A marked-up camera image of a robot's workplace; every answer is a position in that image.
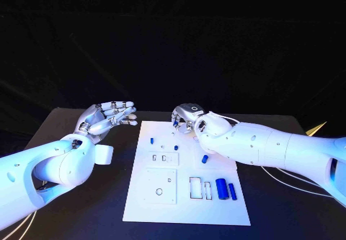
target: robotic arm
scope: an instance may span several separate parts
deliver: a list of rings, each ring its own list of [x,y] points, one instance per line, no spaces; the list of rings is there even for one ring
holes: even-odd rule
[[[174,108],[171,122],[180,133],[194,131],[209,154],[305,176],[346,205],[346,137],[304,136],[246,122],[232,126],[222,116],[191,103]]]
[[[132,112],[129,101],[92,105],[72,134],[0,159],[0,230],[85,182],[93,164],[111,163],[114,148],[96,143],[114,126],[137,125]],[[37,189],[31,174],[47,182]]]

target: black curtain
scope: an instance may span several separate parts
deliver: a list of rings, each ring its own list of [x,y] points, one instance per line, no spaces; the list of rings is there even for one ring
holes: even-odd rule
[[[138,111],[197,103],[292,115],[305,130],[327,121],[320,137],[344,136],[344,6],[297,4],[0,4],[3,155],[53,108],[122,100]]]

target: table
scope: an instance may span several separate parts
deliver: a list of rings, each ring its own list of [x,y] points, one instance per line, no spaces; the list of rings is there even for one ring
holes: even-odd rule
[[[83,109],[56,108],[26,148],[59,140],[73,132]],[[138,111],[137,126],[112,128],[101,144],[114,147],[111,165],[95,165],[86,182],[36,213],[24,239],[344,239],[344,207],[328,197],[301,192],[276,182],[258,166],[238,165],[251,226],[122,222],[141,121],[170,121],[170,112]],[[226,114],[240,122],[304,134],[292,116]],[[268,171],[307,190],[315,187],[276,169]],[[16,228],[13,224],[0,237]],[[26,227],[13,238],[17,239]]]

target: blue part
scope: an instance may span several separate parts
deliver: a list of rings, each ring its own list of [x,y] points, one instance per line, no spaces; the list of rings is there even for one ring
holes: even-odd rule
[[[232,200],[236,200],[235,186],[233,186],[232,183],[229,183],[227,186],[229,186],[229,191],[230,191]]]
[[[229,199],[229,191],[226,180],[223,178],[216,179],[216,188],[217,188],[217,199],[226,200]]]
[[[204,164],[206,162],[207,162],[207,155],[204,155],[201,158],[201,163]]]

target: white cable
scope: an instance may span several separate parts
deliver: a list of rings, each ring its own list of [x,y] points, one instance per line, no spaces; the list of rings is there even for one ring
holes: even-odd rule
[[[305,183],[308,183],[308,184],[311,184],[311,185],[314,185],[314,186],[317,186],[318,188],[321,188],[323,189],[323,187],[318,185],[318,184],[315,184],[315,183],[312,183],[312,182],[310,182],[310,181],[307,181],[307,180],[304,180],[302,178],[300,178],[300,177],[297,177],[297,176],[294,176],[292,174],[289,174],[287,171],[284,171],[282,169],[279,169],[278,167],[276,167],[276,169],[284,173],[284,174],[287,174],[288,176],[291,176],[291,177],[294,177],[295,179],[298,179],[298,180],[301,180],[301,181],[304,181]]]
[[[213,113],[212,111],[209,111],[209,113],[212,113],[212,114],[213,114],[214,116],[217,116],[217,117],[222,117],[222,118],[225,118],[225,119],[230,119],[230,120],[233,120],[236,123],[239,123],[238,120],[235,120],[233,118],[230,118],[230,117],[227,117],[227,116],[222,116],[222,115]]]
[[[328,196],[328,195],[325,195],[325,194],[320,194],[320,193],[312,192],[312,191],[307,191],[307,190],[304,190],[304,189],[297,188],[295,186],[288,185],[285,182],[279,181],[279,180],[269,174],[269,172],[265,170],[265,168],[263,168],[262,166],[261,166],[261,168],[262,168],[262,170],[268,173],[268,175],[269,175],[279,183],[282,183],[285,186],[288,186],[288,187],[291,187],[291,188],[294,188],[294,189],[297,189],[297,190],[300,190],[300,191],[302,191],[302,192],[305,192],[305,193],[315,194],[315,195],[320,195],[320,196],[323,196],[323,197],[334,198],[333,196]]]
[[[36,212],[37,212],[37,211],[34,211],[34,213],[33,213],[33,216],[31,216],[31,219],[30,219],[30,223],[28,223],[28,225],[27,225],[27,227],[26,227],[26,230],[24,230],[23,235],[20,236],[18,240],[21,240],[21,238],[24,237],[24,235],[26,235],[26,233],[27,233],[28,227],[31,226],[31,223],[33,223],[33,220],[34,220]]]
[[[26,216],[23,222],[18,224],[18,226],[16,227],[16,229],[8,233],[8,235],[1,239],[1,240],[5,240],[11,235],[13,233],[18,230],[18,228],[21,227],[21,225],[26,223],[28,217],[31,216],[31,213]]]

